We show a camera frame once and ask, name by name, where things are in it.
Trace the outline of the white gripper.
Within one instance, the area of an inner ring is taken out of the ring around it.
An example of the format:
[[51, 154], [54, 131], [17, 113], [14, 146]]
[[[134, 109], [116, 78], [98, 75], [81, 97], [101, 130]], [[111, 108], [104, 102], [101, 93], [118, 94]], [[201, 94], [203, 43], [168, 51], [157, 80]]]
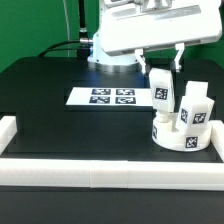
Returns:
[[144, 52], [175, 47], [172, 72], [181, 71], [185, 45], [216, 42], [222, 35], [221, 0], [104, 0], [101, 47], [111, 56], [134, 52], [147, 74]]

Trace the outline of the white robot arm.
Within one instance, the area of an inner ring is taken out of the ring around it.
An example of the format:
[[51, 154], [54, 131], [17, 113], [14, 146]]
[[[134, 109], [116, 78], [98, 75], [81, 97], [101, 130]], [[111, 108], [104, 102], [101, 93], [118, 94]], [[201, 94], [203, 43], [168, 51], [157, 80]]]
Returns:
[[99, 28], [89, 65], [109, 72], [146, 69], [145, 52], [175, 49], [174, 69], [188, 46], [222, 35], [222, 0], [98, 0]]

